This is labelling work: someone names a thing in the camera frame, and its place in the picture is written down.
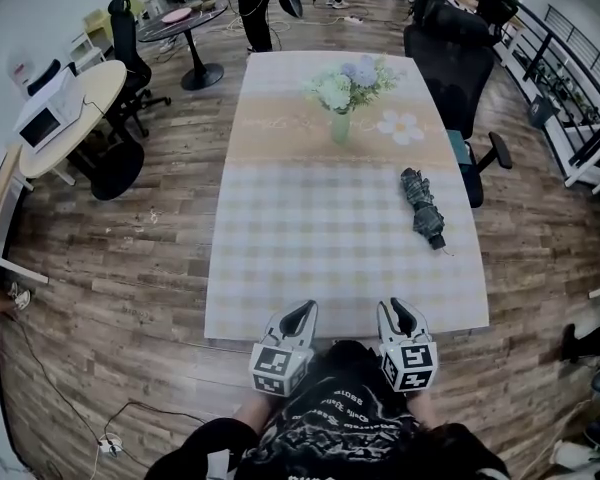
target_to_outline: chair armrest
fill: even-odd
[[[495,132],[489,132],[489,138],[491,139],[493,149],[496,150],[496,158],[498,159],[500,167],[503,169],[511,169],[513,167],[513,162],[511,161],[509,148],[507,148],[502,137]]]
[[[498,160],[500,167],[503,169],[511,169],[513,163],[511,162],[511,155],[507,149],[507,145],[502,140],[502,137],[495,132],[489,132],[489,138],[491,139],[492,148],[489,152],[482,157],[482,160],[478,162],[478,172],[482,172],[491,162]]]

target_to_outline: round table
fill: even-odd
[[[226,0],[216,0],[216,6],[210,11],[193,11],[191,15],[176,23],[166,24],[162,18],[173,12],[173,9],[149,21],[147,25],[138,30],[138,41],[141,43],[152,43],[161,41],[178,34],[184,34],[191,48],[193,57],[193,69],[182,77],[180,85],[187,91],[197,91],[209,87],[220,80],[224,75],[224,68],[220,64],[203,64],[198,56],[191,30],[204,25],[227,10]]]
[[[97,199],[108,201],[124,193],[138,177],[144,162],[142,146],[126,130],[118,113],[108,112],[126,78],[127,69],[119,60],[103,62],[80,73],[77,79],[85,93],[80,117],[40,151],[22,148],[22,174],[38,178],[67,158],[91,181],[91,192]],[[121,142],[99,155],[83,141],[103,118]]]

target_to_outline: black table base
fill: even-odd
[[[186,30],[184,35],[191,49],[193,69],[182,77],[180,86],[186,91],[199,91],[221,80],[224,76],[224,68],[220,64],[203,64],[198,56],[196,45],[193,44],[191,30]]]
[[[193,68],[182,77],[180,86],[187,91],[199,91],[218,82],[224,76],[224,68],[220,64],[204,64],[204,74]]]
[[[110,201],[124,194],[144,164],[144,149],[126,130],[115,111],[107,113],[106,118],[122,141],[102,156],[83,142],[67,157],[91,181],[91,192],[100,201]]]

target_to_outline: table base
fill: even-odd
[[[100,201],[109,201],[127,191],[140,174],[144,149],[135,141],[112,146],[100,159],[97,167],[100,183],[91,181],[91,192]]]
[[[205,64],[206,72],[202,75],[196,68],[182,77],[180,86],[187,91],[199,91],[217,83],[224,76],[224,68],[220,64]]]

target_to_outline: power strip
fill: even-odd
[[[115,434],[107,434],[100,438],[100,453],[117,458],[122,452],[122,440]]]

